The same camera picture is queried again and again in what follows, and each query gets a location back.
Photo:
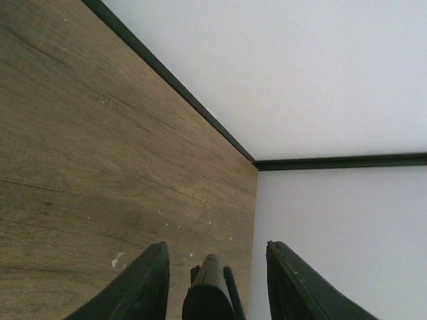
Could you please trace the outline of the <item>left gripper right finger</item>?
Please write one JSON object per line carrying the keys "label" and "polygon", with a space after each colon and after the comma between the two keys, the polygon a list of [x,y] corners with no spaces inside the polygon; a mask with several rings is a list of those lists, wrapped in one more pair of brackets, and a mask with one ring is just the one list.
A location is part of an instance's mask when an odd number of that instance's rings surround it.
{"label": "left gripper right finger", "polygon": [[272,319],[375,319],[281,241],[266,247]]}

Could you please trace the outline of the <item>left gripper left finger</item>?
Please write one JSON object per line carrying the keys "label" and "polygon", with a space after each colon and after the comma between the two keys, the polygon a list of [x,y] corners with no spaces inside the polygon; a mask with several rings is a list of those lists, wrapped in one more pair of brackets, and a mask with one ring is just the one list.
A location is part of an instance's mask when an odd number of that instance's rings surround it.
{"label": "left gripper left finger", "polygon": [[169,254],[164,241],[151,244],[105,289],[67,319],[165,319]]}

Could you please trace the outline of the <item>black remote control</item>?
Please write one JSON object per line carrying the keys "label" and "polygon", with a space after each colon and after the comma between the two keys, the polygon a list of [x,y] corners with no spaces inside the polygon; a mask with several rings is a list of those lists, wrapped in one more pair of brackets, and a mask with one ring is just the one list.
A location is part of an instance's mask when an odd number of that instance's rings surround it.
{"label": "black remote control", "polygon": [[191,286],[183,302],[182,318],[193,320],[245,319],[232,269],[209,254],[190,271]]}

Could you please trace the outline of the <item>black aluminium frame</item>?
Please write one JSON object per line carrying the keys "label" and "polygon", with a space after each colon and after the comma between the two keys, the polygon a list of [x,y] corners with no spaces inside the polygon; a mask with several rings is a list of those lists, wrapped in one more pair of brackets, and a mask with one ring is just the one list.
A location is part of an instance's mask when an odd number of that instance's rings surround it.
{"label": "black aluminium frame", "polygon": [[128,29],[102,1],[83,2],[134,53],[147,63],[180,97],[199,113],[221,136],[238,150],[258,171],[301,171],[374,167],[419,167],[426,165],[426,153],[395,153],[347,157],[256,160],[233,135],[201,104],[172,72]]}

